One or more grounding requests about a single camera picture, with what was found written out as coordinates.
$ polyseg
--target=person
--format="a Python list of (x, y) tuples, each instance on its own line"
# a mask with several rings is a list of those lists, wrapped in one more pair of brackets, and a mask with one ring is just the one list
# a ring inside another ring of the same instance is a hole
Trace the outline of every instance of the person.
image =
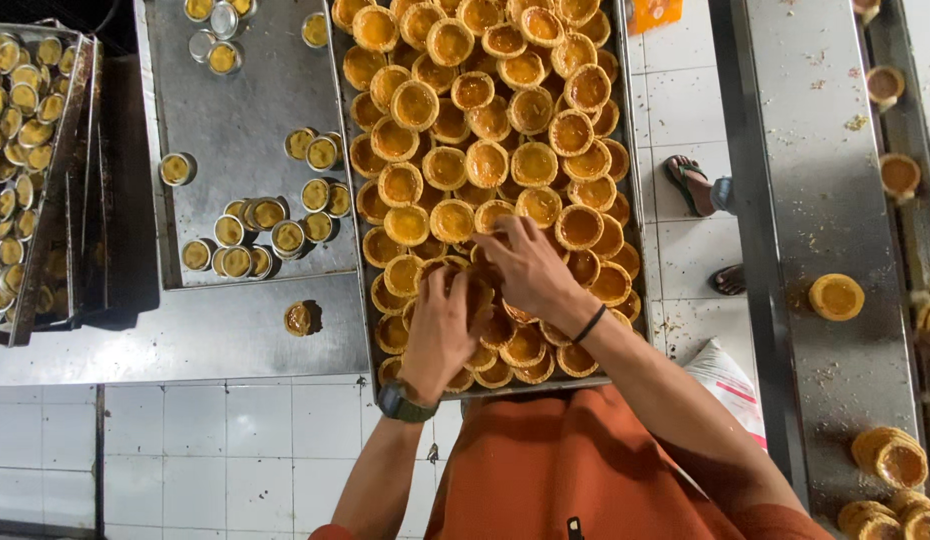
[[(732, 177), (717, 179), (709, 184), (708, 177), (698, 161), (684, 155), (674, 155), (665, 161), (668, 180), (682, 194), (688, 211), (695, 217), (708, 217), (717, 211), (735, 213), (735, 192)], [(745, 292), (745, 271), (741, 264), (726, 266), (711, 274), (709, 286), (718, 294), (735, 296)]]
[[(830, 538), (732, 414), (582, 289), (534, 221), (497, 226), (508, 247), (474, 240), (504, 300), (580, 339), (612, 383), (474, 399), (425, 538)], [(394, 385), (422, 408), (438, 402), (487, 326), (479, 316), (469, 327), (468, 274), (442, 268), (421, 283)], [(379, 420), (331, 523), (312, 539), (396, 537), (421, 422)]]

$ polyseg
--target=hand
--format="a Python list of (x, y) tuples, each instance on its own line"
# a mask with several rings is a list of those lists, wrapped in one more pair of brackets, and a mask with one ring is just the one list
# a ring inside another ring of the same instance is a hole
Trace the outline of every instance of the hand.
[(601, 301), (579, 286), (534, 220), (504, 216), (495, 225), (508, 234), (511, 249), (484, 234), (476, 234), (474, 241), (501, 273), (505, 300), (577, 336)]
[(409, 397), (420, 405), (437, 403), (478, 347), (485, 325), (473, 324), (468, 329), (468, 287), (468, 273), (456, 273), (447, 266), (432, 272), (419, 286), (399, 378), (412, 387), (417, 396)]

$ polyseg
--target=plastic bag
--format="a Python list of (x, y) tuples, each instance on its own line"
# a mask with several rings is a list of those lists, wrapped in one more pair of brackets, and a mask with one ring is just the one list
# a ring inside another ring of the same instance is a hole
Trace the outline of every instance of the plastic bag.
[(698, 356), (688, 362), (685, 372), (707, 388), (752, 435), (755, 442), (768, 450), (755, 386), (732, 357), (721, 349), (717, 338), (711, 338)]
[(682, 18), (682, 0), (626, 0), (628, 35)]

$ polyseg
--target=foot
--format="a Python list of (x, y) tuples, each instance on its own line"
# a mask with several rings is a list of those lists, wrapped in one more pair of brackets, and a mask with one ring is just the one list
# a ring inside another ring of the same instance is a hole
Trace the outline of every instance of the foot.
[(745, 267), (735, 264), (728, 270), (720, 272), (714, 277), (714, 284), (723, 294), (735, 296), (745, 292)]
[[(678, 166), (689, 166), (694, 165), (698, 166), (698, 161), (691, 160), (686, 158), (684, 155), (678, 155), (668, 160), (668, 169), (671, 170), (671, 174), (675, 175), (675, 178), (681, 178), (682, 173), (679, 171)], [(708, 180), (692, 170), (685, 171), (685, 178), (688, 182), (688, 191), (691, 193), (691, 199), (695, 202), (695, 210), (698, 211), (699, 215), (702, 217), (708, 217), (714, 214), (714, 206), (711, 205), (711, 184)]]

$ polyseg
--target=wristwatch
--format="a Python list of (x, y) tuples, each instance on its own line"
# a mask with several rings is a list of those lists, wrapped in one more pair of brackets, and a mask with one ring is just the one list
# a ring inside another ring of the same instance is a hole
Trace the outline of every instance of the wristwatch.
[(388, 418), (410, 424), (423, 423), (438, 412), (435, 406), (421, 406), (408, 398), (407, 382), (396, 378), (381, 387), (378, 392), (378, 407)]

